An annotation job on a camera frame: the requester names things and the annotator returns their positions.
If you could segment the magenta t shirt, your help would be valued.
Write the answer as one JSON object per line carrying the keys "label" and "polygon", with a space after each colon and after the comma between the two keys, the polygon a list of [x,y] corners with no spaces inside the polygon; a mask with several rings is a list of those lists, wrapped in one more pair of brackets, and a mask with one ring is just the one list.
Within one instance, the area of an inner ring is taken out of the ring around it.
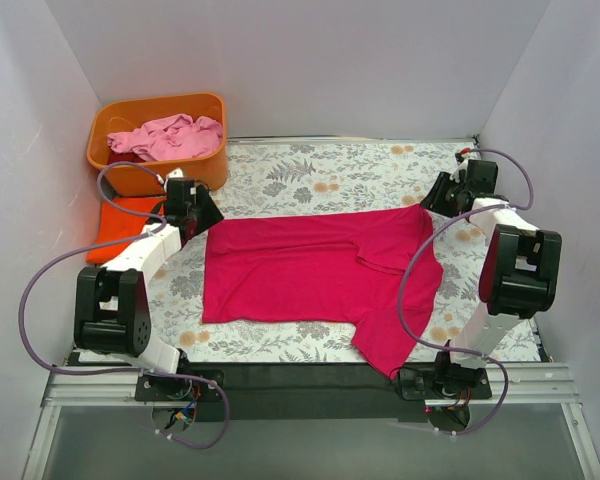
{"label": "magenta t shirt", "polygon": [[443,268],[418,205],[317,216],[227,219],[205,252],[202,320],[328,321],[355,328],[353,346],[389,375],[434,310]]}

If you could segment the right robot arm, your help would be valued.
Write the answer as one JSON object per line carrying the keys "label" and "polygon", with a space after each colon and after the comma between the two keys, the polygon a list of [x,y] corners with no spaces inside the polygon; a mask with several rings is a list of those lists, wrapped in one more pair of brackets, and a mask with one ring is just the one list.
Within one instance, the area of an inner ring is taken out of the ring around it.
{"label": "right robot arm", "polygon": [[508,332],[553,304],[562,237],[522,219],[496,193],[498,166],[456,154],[454,173],[441,173],[421,202],[426,210],[467,220],[488,240],[478,282],[479,303],[468,323],[436,354],[431,386],[444,397],[467,395],[487,385],[485,355]]}

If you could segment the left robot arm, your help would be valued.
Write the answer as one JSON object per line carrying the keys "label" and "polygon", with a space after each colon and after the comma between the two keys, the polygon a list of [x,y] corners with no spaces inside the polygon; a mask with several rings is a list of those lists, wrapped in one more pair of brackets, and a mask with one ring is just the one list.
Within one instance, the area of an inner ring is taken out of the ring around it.
{"label": "left robot arm", "polygon": [[191,392],[193,377],[180,367],[183,353],[152,332],[148,287],[172,256],[223,215],[206,185],[190,178],[168,180],[161,206],[146,220],[140,239],[112,260],[79,273],[74,343],[81,350],[161,372],[160,390],[180,400]]}

